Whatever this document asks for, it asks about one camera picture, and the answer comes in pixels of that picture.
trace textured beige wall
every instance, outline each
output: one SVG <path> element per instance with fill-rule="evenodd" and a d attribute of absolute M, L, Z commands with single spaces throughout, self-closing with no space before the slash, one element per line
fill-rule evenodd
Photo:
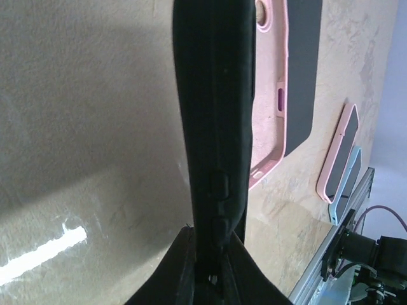
<path fill-rule="evenodd" d="M 0 304 L 119 304 L 191 222 L 171 9 L 0 1 L 0 268 L 87 233 Z"/>

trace cable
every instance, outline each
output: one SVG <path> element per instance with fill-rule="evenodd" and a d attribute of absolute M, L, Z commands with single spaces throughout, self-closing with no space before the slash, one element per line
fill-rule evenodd
<path fill-rule="evenodd" d="M 361 224 L 363 218 L 366 216 L 366 214 L 377 208 L 382 208 L 386 211 L 389 211 L 391 214 L 393 214 L 398 219 L 398 221 L 401 223 L 401 225 L 404 227 L 404 230 L 406 230 L 406 232 L 407 232 L 407 224 L 405 223 L 405 221 L 393 209 L 386 207 L 385 205 L 373 205 L 372 207 L 367 208 L 366 211 L 364 211 L 362 213 L 362 215 L 359 217 L 359 219 L 357 220 L 354 231 L 356 231 L 358 229 L 358 227 L 360 226 L 360 224 Z"/>
<path fill-rule="evenodd" d="M 375 268 L 372 268 L 371 266 L 364 264 L 362 262 L 350 262 L 345 267 L 343 267 L 338 273 L 335 274 L 334 279 L 336 279 L 336 280 L 339 279 L 346 271 L 348 271 L 350 268 L 352 268 L 354 266 L 364 267 L 364 268 L 368 269 L 370 272 L 372 272 L 374 274 L 375 278 L 377 277 L 377 271 Z"/>

